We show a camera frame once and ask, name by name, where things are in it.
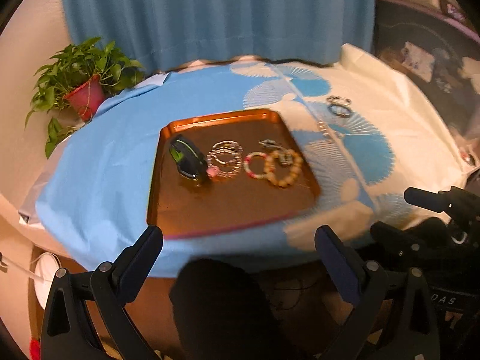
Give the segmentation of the black green watch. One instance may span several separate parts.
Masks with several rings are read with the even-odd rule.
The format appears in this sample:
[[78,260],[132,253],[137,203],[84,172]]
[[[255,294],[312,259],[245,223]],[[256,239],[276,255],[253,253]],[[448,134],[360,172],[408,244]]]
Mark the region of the black green watch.
[[179,134],[171,140],[169,153],[181,176],[200,184],[208,178],[208,163],[193,141]]

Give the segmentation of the red floral cloth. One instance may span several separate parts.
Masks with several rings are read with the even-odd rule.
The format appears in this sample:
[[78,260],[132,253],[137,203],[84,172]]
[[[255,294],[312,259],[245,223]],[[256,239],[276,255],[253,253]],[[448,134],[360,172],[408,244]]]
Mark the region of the red floral cloth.
[[28,349],[31,360],[41,360],[41,345],[38,340],[32,338],[29,342]]

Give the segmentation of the white round device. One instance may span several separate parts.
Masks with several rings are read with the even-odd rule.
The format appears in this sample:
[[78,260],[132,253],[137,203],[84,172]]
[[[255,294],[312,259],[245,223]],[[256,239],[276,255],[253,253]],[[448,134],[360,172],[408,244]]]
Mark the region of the white round device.
[[38,279],[34,280],[34,291],[42,309],[47,306],[50,287],[55,273],[60,267],[57,256],[48,252],[42,253],[35,261],[34,274],[38,276]]

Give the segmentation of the person's black-clad knee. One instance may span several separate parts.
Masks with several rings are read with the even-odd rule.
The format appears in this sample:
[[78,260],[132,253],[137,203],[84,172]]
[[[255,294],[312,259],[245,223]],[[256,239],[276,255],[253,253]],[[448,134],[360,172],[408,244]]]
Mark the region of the person's black-clad knee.
[[244,270],[214,259],[182,268],[169,294],[187,359],[279,359],[280,333],[264,294]]

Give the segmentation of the orange metal tray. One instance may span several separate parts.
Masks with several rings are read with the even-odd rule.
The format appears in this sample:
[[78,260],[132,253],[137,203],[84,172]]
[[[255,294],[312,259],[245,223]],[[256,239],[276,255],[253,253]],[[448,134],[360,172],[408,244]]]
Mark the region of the orange metal tray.
[[[205,156],[202,184],[176,169],[169,146],[179,134]],[[279,113],[198,116],[160,131],[146,222],[168,240],[231,233],[303,214],[319,197],[320,185]]]

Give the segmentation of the red flower pot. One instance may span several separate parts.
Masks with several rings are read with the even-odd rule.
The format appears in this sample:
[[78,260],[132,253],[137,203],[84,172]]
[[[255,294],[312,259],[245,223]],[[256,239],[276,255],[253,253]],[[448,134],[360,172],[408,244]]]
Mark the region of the red flower pot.
[[82,121],[90,121],[106,99],[100,84],[100,75],[92,76],[71,93],[66,94],[64,99],[70,104]]

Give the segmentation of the green potted plant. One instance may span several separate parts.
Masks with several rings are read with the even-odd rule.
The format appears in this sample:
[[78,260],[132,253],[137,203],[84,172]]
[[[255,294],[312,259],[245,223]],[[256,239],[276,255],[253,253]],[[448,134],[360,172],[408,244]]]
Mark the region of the green potted plant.
[[45,156],[52,155],[60,142],[88,124],[64,99],[66,94],[81,86],[94,75],[107,100],[125,89],[131,89],[145,78],[143,65],[129,58],[114,41],[105,47],[97,44],[100,37],[91,37],[79,44],[70,44],[50,57],[51,62],[36,71],[37,82],[25,117],[29,122],[36,113],[51,113],[47,125]]

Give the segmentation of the blue curtain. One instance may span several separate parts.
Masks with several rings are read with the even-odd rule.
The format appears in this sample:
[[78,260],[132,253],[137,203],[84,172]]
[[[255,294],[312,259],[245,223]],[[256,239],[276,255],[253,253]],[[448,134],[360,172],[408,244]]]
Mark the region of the blue curtain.
[[114,42],[147,70],[257,55],[336,63],[369,50],[375,0],[63,0],[72,41]]

